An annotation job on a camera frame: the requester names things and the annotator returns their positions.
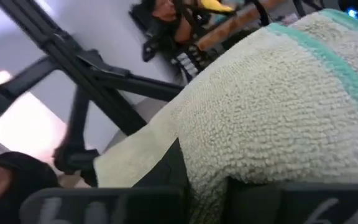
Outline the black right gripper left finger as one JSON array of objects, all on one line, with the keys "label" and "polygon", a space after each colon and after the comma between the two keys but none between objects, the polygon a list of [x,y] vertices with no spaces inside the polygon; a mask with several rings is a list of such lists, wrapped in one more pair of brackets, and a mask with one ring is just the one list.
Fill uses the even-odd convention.
[{"label": "black right gripper left finger", "polygon": [[20,209],[22,224],[186,224],[189,183],[175,140],[130,188],[44,189]]}]

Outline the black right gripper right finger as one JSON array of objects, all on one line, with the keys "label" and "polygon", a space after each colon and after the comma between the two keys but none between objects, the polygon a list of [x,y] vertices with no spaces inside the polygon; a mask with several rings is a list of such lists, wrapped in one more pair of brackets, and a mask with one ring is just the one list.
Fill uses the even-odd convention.
[{"label": "black right gripper right finger", "polygon": [[358,224],[358,184],[229,181],[225,222]]}]

